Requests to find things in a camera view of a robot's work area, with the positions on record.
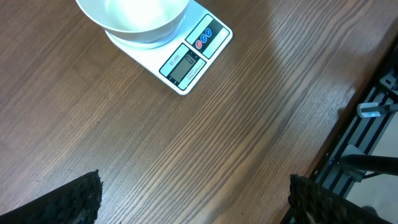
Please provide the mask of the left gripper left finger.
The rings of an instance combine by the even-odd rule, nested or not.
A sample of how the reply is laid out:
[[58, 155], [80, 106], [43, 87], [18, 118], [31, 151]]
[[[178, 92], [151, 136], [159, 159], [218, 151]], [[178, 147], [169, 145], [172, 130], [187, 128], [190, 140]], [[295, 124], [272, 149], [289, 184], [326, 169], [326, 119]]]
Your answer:
[[99, 171], [85, 175], [1, 215], [1, 223], [92, 224], [98, 217], [103, 193]]

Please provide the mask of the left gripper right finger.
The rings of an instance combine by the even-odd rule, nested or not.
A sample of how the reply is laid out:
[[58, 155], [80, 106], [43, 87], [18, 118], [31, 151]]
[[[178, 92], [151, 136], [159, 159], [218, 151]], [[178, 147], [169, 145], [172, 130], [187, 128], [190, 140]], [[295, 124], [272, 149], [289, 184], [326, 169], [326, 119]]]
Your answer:
[[289, 203], [296, 223], [394, 223], [395, 178], [353, 184], [346, 197], [301, 175], [290, 176]]

